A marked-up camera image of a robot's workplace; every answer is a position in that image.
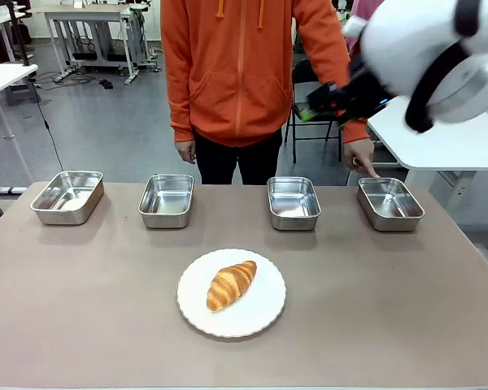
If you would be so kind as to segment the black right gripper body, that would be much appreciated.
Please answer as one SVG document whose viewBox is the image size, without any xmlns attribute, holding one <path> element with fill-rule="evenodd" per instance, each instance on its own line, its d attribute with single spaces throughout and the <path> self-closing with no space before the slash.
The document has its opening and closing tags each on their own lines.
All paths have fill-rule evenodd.
<svg viewBox="0 0 488 390">
<path fill-rule="evenodd" d="M 363 59 L 353 59 L 349 65 L 349 83 L 333 86 L 331 107 L 335 109 L 340 125 L 369 119 L 386 107 L 389 93 Z"/>
</svg>

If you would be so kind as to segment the person's left hand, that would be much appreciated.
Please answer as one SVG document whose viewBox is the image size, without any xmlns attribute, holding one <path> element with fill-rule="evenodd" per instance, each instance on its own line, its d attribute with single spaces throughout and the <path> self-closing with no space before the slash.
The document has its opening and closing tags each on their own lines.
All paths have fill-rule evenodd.
<svg viewBox="0 0 488 390">
<path fill-rule="evenodd" d="M 373 166 L 374 144 L 368 139 L 347 142 L 344 145 L 347 166 L 351 171 L 379 179 Z"/>
</svg>

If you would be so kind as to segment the person's right hand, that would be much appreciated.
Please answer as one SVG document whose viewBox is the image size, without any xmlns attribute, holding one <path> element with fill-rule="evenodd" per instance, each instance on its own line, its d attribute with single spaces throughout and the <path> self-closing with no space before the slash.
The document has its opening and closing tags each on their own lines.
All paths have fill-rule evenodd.
<svg viewBox="0 0 488 390">
<path fill-rule="evenodd" d="M 189 164 L 195 164 L 196 153 L 195 153 L 195 141 L 181 141 L 175 142 L 176 151 L 180 155 L 181 159 Z"/>
</svg>

